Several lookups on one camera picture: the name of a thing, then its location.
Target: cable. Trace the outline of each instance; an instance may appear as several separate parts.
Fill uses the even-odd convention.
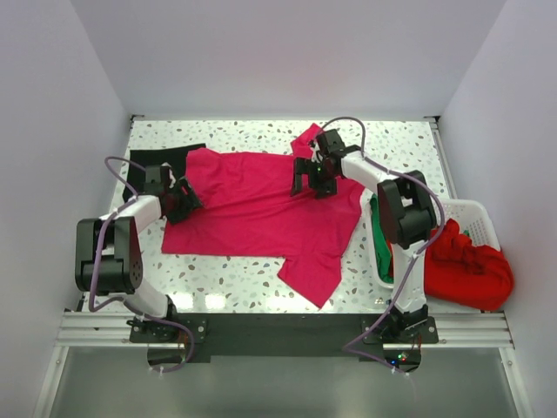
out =
[[[126,180],[124,180],[122,177],[120,177],[120,175],[116,172],[116,170],[114,170],[112,168],[112,166],[109,164],[109,161],[112,160],[116,160],[116,161],[124,161],[125,163],[128,163],[129,165],[133,165],[134,167],[138,168],[139,170],[141,170],[142,172],[145,172],[145,167],[143,167],[142,165],[136,163],[135,161],[131,161],[130,159],[126,159],[126,158],[122,158],[122,157],[115,157],[113,155],[110,155],[109,157],[104,159],[104,165],[106,165],[106,168],[108,168],[109,172],[112,173],[112,175],[114,177],[116,177],[118,179],[118,181],[120,181],[121,183],[123,183],[128,190],[133,193],[133,195],[135,197],[137,197],[139,195],[138,191],[135,189],[135,187],[133,185],[131,185],[130,183],[128,183]]]
[[[445,211],[443,210],[443,204],[441,203],[441,201],[439,200],[439,198],[437,197],[437,195],[433,192],[432,189],[430,189],[425,183],[419,181],[418,179],[415,179],[412,176],[409,176],[403,172],[397,172],[394,170],[389,170],[387,167],[385,167],[384,165],[381,165],[380,163],[377,163],[376,161],[373,161],[371,158],[369,158],[366,155],[365,152],[365,147],[366,147],[366,126],[364,125],[364,123],[358,119],[358,118],[354,118],[352,116],[341,116],[338,118],[333,118],[331,120],[329,120],[328,122],[326,122],[322,127],[321,127],[321,131],[323,131],[328,125],[340,121],[340,120],[351,120],[352,122],[356,122],[362,130],[362,139],[361,139],[361,144],[360,144],[360,152],[361,152],[361,156],[362,158],[365,160],[366,163],[374,166],[375,168],[381,170],[382,172],[386,172],[387,174],[393,174],[397,177],[401,177],[403,179],[407,179],[409,181],[412,181],[414,184],[418,185],[419,187],[421,187],[422,189],[424,189],[433,199],[433,201],[435,202],[435,205],[437,205],[437,207],[439,208],[439,213],[440,213],[440,225],[437,228],[437,232],[422,246],[420,247],[415,255],[419,256],[421,255],[433,242],[435,242],[435,240],[441,235],[441,233],[443,232],[443,228],[445,227]],[[390,365],[388,362],[386,362],[385,360],[373,355],[373,354],[368,354],[368,353],[364,353],[362,351],[359,350],[354,350],[352,349],[352,346],[360,341],[362,341],[367,335],[371,334],[373,332],[373,330],[375,328],[377,328],[379,326],[379,324],[386,318],[386,316],[391,312],[391,310],[393,309],[397,299],[399,298],[400,294],[402,293],[402,289],[404,288],[406,282],[408,281],[408,277],[410,277],[410,272],[412,271],[414,265],[416,264],[417,258],[413,257],[412,260],[410,261],[410,263],[408,264],[408,268],[406,269],[406,272],[404,273],[404,276],[402,278],[402,281],[400,282],[400,286],[397,289],[396,293],[394,294],[393,298],[391,299],[391,303],[389,304],[389,306],[386,308],[385,312],[382,313],[380,315],[380,317],[373,323],[373,325],[371,325],[364,333],[362,333],[361,335],[359,335],[358,337],[356,337],[355,339],[353,339],[352,341],[346,343],[342,349],[343,351],[347,352],[347,353],[352,353],[352,354],[357,354],[357,355],[361,355],[363,357],[367,357],[368,359],[374,360],[374,361],[378,361],[381,364],[384,364],[385,366],[391,368],[392,370],[397,370],[401,373],[401,370],[396,369],[395,367],[392,367],[392,365]]]
[[[182,324],[178,324],[177,322],[173,322],[171,320],[163,320],[161,318],[156,318],[154,316],[150,316],[147,314],[144,314],[142,312],[139,312],[138,310],[136,310],[134,307],[131,307],[130,305],[128,305],[127,303],[124,302],[124,306],[127,307],[128,309],[130,309],[130,311],[135,314],[136,316],[144,316],[147,320],[152,320],[153,322],[157,322],[158,324],[161,325],[166,325],[169,327],[176,327],[182,331],[185,332],[185,334],[188,336],[188,340],[190,342],[190,349],[188,350],[188,354],[185,356],[184,361],[182,361],[181,363],[178,363],[175,366],[169,367],[169,368],[164,368],[164,367],[159,367],[157,369],[157,371],[159,373],[170,373],[170,372],[175,372],[177,370],[179,370],[180,368],[182,368],[183,366],[185,366],[185,363],[189,362],[191,360],[191,357],[193,356],[193,350],[195,347],[195,339],[193,338],[193,333],[190,331],[190,329]]]
[[[185,334],[187,335],[187,338],[188,338],[189,342],[190,342],[190,350],[188,351],[188,354],[185,356],[185,360],[182,361],[181,363],[175,365],[175,366],[172,366],[172,367],[169,367],[169,368],[164,368],[164,367],[161,366],[158,369],[159,373],[174,372],[174,371],[179,370],[180,368],[182,368],[185,365],[185,363],[190,361],[191,357],[193,356],[193,350],[194,350],[194,347],[195,347],[195,339],[193,337],[193,333],[190,331],[189,328],[183,326],[182,324],[178,324],[177,322],[173,322],[173,321],[170,321],[170,320],[163,320],[163,319],[160,319],[160,318],[156,318],[154,316],[150,316],[149,314],[139,312],[138,310],[129,306],[125,302],[124,298],[121,297],[121,296],[115,296],[113,298],[109,298],[108,300],[104,301],[103,303],[99,304],[98,306],[95,306],[95,297],[97,296],[98,273],[99,273],[100,263],[101,263],[102,255],[103,255],[103,245],[104,245],[104,237],[106,235],[106,230],[108,229],[109,224],[117,217],[117,215],[120,212],[122,212],[126,207],[129,207],[129,206],[133,205],[138,198],[138,191],[130,183],[128,183],[126,180],[124,180],[112,168],[112,166],[109,164],[109,161],[111,161],[111,160],[124,161],[125,163],[128,163],[130,165],[133,165],[133,166],[137,167],[139,170],[141,170],[143,172],[145,171],[145,168],[143,166],[139,165],[138,163],[135,163],[134,161],[130,161],[129,159],[126,159],[126,158],[109,156],[109,157],[104,159],[104,164],[109,169],[109,171],[120,182],[124,183],[124,185],[133,193],[133,197],[131,199],[129,199],[127,202],[125,202],[123,205],[121,205],[118,209],[113,211],[108,216],[108,218],[104,220],[103,224],[101,225],[101,229],[99,231],[98,238],[97,238],[97,248],[96,248],[96,251],[95,251],[95,260],[94,260],[94,263],[93,263],[93,272],[92,272],[92,275],[91,275],[91,286],[90,286],[90,291],[89,291],[89,310],[91,312],[97,312],[97,311],[100,311],[101,309],[103,309],[104,307],[106,307],[107,305],[111,304],[112,302],[120,301],[120,302],[123,302],[124,306],[127,307],[136,316],[145,317],[147,320],[152,320],[154,322],[157,322],[157,323],[159,323],[161,325],[165,325],[165,326],[176,327],[176,328],[184,331]]]

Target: t-shirt sleeve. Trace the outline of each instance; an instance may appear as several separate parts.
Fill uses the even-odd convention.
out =
[[[278,276],[321,308],[340,283],[340,257],[323,253],[287,256]]]

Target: glass panel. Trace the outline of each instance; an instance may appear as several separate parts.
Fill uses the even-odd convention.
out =
[[[215,357],[162,380],[144,348],[71,349],[53,417],[517,417],[499,351],[424,352],[412,382],[355,358]]]

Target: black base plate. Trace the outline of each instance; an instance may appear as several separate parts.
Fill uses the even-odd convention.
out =
[[[355,313],[180,313],[176,320],[194,334],[196,346],[191,361],[209,362],[213,355],[352,356],[341,348],[378,318],[377,314]],[[439,342],[433,318],[430,317],[419,330],[422,344]],[[395,341],[371,337],[354,348],[384,358],[383,344],[412,344],[415,338],[416,335],[411,339],[401,336]],[[149,332],[135,332],[132,329],[130,342],[151,344],[178,342],[178,339],[161,340]]]

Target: black cloth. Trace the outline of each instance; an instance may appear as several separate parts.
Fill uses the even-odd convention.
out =
[[[163,150],[131,150],[130,160],[143,167],[168,163],[171,165],[173,171],[177,173],[179,177],[182,177],[185,174],[185,158],[188,152],[197,150],[198,148],[205,148],[205,144],[180,146],[179,148],[166,148]],[[133,165],[130,165],[127,181],[141,193],[145,182],[145,173]],[[122,193],[124,202],[127,202],[130,197],[131,192],[126,187]]]

